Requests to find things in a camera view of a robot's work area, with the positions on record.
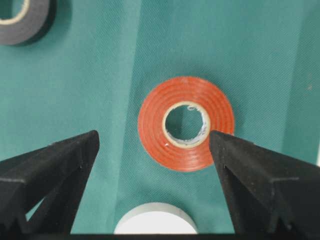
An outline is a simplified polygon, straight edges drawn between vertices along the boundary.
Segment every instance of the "black tape roll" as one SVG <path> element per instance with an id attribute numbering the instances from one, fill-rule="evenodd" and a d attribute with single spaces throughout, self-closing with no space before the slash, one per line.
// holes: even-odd
<path id="1" fill-rule="evenodd" d="M 51 0 L 24 0 L 21 11 L 11 19 L 0 19 L 0 44 L 16 45 L 35 36 L 49 14 Z"/>

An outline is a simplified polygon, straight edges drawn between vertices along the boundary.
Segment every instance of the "tape roll hole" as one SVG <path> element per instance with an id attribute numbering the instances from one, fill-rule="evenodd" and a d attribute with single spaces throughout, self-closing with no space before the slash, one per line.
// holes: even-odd
<path id="1" fill-rule="evenodd" d="M 0 25 L 19 22 L 28 12 L 30 0 L 0 0 Z"/>
<path id="2" fill-rule="evenodd" d="M 170 143 L 179 148 L 193 148 L 201 144 L 210 132 L 207 111 L 191 101 L 178 102 L 165 112 L 162 130 Z"/>

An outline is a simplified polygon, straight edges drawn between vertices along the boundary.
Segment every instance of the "teal cloth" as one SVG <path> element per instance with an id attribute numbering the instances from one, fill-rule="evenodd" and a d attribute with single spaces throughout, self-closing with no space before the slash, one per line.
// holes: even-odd
<path id="1" fill-rule="evenodd" d="M 73 233 L 112 233 L 147 202 L 182 208 L 200 233 L 233 232 L 215 167 L 157 164 L 140 107 L 169 78 L 204 78 L 230 100 L 237 137 L 315 163 L 319 23 L 317 0 L 60 0 L 43 38 L 0 46 L 0 159 L 96 129 Z"/>

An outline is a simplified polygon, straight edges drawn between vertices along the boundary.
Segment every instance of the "tape core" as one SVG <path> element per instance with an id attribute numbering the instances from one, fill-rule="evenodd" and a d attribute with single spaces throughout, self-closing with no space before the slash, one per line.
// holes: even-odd
<path id="1" fill-rule="evenodd" d="M 13 18 L 9 18 L 9 19 L 0 18 L 0 25 L 12 25 L 20 22 L 21 19 L 23 19 L 24 16 L 27 14 L 29 7 L 30 7 L 30 0 L 24 0 L 21 11 Z"/>
<path id="2" fill-rule="evenodd" d="M 177 107 L 180 106 L 188 106 L 188 109 L 194 108 L 197 111 L 201 113 L 202 117 L 202 127 L 200 131 L 198 132 L 197 136 L 191 139 L 178 139 L 170 134 L 170 132 L 166 128 L 166 120 L 169 115 L 169 113 L 173 110 L 176 109 Z M 195 103 L 193 101 L 180 101 L 172 105 L 171 107 L 168 108 L 168 110 L 165 112 L 163 119 L 162 119 L 162 131 L 170 143 L 175 145 L 178 148 L 182 149 L 189 149 L 189 148 L 194 148 L 206 140 L 207 136 L 209 135 L 210 132 L 210 118 L 207 113 L 207 111 L 198 103 Z"/>

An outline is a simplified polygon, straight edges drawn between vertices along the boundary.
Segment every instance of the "black plastic part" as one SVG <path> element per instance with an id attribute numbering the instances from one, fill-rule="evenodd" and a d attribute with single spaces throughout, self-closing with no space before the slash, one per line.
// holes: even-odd
<path id="1" fill-rule="evenodd" d="M 0 162 L 0 236 L 70 233 L 98 150 L 90 131 Z"/>
<path id="2" fill-rule="evenodd" d="M 320 168 L 218 131 L 210 150 L 236 233 L 320 239 Z"/>
<path id="3" fill-rule="evenodd" d="M 284 240 L 283 236 L 272 234 L 83 234 L 83 235 L 26 235 L 21 240 Z"/>
<path id="4" fill-rule="evenodd" d="M 217 131 L 210 150 L 236 234 L 70 235 L 98 150 L 91 131 L 0 162 L 0 238 L 320 239 L 320 168 Z M 25 213 L 41 199 L 27 221 Z"/>

